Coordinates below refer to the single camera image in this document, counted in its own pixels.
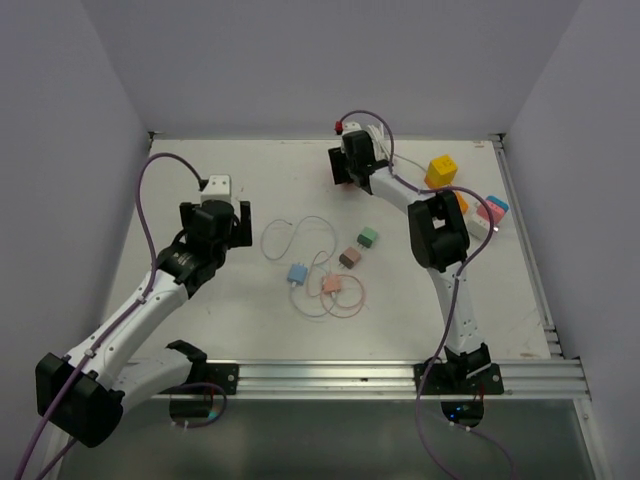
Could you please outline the blue usb charger plug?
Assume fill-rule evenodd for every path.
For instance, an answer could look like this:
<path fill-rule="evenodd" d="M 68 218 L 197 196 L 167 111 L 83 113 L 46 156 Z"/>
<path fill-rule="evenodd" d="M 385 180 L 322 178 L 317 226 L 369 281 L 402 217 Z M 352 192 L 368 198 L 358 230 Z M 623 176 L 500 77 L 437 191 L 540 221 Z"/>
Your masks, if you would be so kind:
<path fill-rule="evenodd" d="M 286 280 L 292 288 L 303 286 L 308 276 L 308 268 L 301 263 L 293 263 L 287 273 Z"/>

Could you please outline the green charger plug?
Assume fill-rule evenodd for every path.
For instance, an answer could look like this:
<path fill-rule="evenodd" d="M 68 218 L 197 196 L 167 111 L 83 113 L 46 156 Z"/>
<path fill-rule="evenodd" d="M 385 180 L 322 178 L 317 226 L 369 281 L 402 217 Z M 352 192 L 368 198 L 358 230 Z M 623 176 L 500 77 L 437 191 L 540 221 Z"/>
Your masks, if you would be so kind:
<path fill-rule="evenodd" d="M 370 249 L 378 239 L 378 232 L 370 227 L 364 227 L 356 238 L 359 247 Z"/>

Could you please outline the brown usb charger plug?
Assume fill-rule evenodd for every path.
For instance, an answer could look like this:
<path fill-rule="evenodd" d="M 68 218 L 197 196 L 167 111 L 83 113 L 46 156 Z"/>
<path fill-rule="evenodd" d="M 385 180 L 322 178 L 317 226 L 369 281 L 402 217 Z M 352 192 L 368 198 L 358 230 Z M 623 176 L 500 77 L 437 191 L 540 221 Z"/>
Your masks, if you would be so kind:
<path fill-rule="evenodd" d="M 354 268 L 361 261 L 361 253 L 354 247 L 346 248 L 338 257 L 339 265 L 346 269 Z"/>

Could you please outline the pink usb charger plug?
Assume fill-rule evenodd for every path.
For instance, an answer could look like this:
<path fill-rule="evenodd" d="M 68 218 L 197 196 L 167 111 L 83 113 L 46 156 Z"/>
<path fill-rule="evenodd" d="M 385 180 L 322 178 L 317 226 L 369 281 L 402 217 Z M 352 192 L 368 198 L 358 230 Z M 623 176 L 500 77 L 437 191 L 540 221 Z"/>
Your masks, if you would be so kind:
<path fill-rule="evenodd" d="M 333 295 L 337 295 L 341 290 L 342 290 L 342 280 L 340 275 L 329 273 L 323 277 L 323 280 L 322 280 L 323 294 L 333 296 Z"/>

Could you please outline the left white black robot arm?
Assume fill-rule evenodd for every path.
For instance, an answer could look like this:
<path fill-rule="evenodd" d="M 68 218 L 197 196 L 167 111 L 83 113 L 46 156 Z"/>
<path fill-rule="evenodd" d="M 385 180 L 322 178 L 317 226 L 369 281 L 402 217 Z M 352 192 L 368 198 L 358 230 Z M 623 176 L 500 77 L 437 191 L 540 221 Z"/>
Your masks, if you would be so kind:
<path fill-rule="evenodd" d="M 253 243 L 251 204 L 183 202 L 181 229 L 160 251 L 132 296 L 86 340 L 36 366 L 38 414 L 83 445 L 104 442 L 123 416 L 171 389 L 224 391 L 207 382 L 206 354 L 182 340 L 137 364 L 133 354 L 224 265 L 229 250 Z"/>

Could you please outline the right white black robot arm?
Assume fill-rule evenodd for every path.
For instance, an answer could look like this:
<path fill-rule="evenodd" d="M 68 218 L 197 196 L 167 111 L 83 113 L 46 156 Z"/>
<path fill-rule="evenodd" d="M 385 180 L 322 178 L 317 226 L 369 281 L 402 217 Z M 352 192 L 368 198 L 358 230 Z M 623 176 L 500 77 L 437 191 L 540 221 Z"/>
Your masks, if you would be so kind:
<path fill-rule="evenodd" d="M 412 254 L 435 287 L 445 329 L 421 379 L 427 386 L 441 381 L 453 391 L 470 391 L 491 367 L 491 357 L 468 290 L 470 237 L 454 190 L 409 184 L 394 173 L 389 157 L 376 153 L 367 131 L 346 131 L 340 123 L 335 130 L 341 145 L 329 151 L 334 183 L 352 184 L 407 215 Z"/>

